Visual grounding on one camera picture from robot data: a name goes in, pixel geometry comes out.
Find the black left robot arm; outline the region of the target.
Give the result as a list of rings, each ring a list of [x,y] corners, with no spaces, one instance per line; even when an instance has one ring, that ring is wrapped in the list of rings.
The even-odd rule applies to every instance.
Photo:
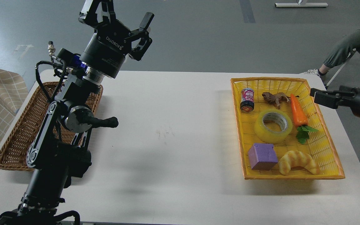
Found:
[[[139,28],[130,30],[116,18],[111,0],[86,0],[80,23],[94,34],[82,54],[48,43],[50,61],[35,66],[36,81],[49,102],[44,120],[31,143],[26,163],[34,169],[18,208],[0,215],[0,225],[60,225],[68,218],[81,224],[77,211],[56,214],[64,203],[63,189],[71,178],[82,178],[91,163],[88,150],[92,129],[115,128],[116,117],[98,119],[86,100],[98,94],[104,77],[116,78],[126,56],[140,61],[152,43],[148,28],[154,14],[147,12]]]

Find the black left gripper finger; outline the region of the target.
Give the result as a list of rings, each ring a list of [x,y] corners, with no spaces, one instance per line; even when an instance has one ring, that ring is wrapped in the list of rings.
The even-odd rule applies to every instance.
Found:
[[[140,61],[152,44],[148,28],[153,18],[153,13],[146,12],[139,28],[130,31],[129,36],[124,39],[125,53],[128,54],[130,58]]]
[[[86,0],[79,13],[79,22],[93,28],[110,25],[115,21],[113,0]]]

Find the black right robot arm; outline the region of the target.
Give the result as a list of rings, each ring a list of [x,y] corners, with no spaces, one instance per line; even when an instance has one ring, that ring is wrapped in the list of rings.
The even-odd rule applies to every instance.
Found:
[[[331,109],[347,107],[356,117],[360,117],[360,88],[340,86],[335,91],[321,91],[311,88],[310,96],[314,98],[316,104]]]

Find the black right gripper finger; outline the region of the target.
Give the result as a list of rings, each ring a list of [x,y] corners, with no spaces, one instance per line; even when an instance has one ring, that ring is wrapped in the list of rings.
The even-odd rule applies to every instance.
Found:
[[[339,88],[335,91],[322,91],[311,88],[310,96],[314,98],[316,104],[327,108],[337,109],[338,107],[355,107],[355,91],[352,88]]]

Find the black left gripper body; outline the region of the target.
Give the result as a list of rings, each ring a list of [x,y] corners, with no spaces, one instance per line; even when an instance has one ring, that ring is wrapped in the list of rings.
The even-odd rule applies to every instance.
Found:
[[[94,28],[85,50],[80,56],[82,63],[110,78],[116,78],[126,54],[124,39],[130,30],[121,22],[88,22]]]

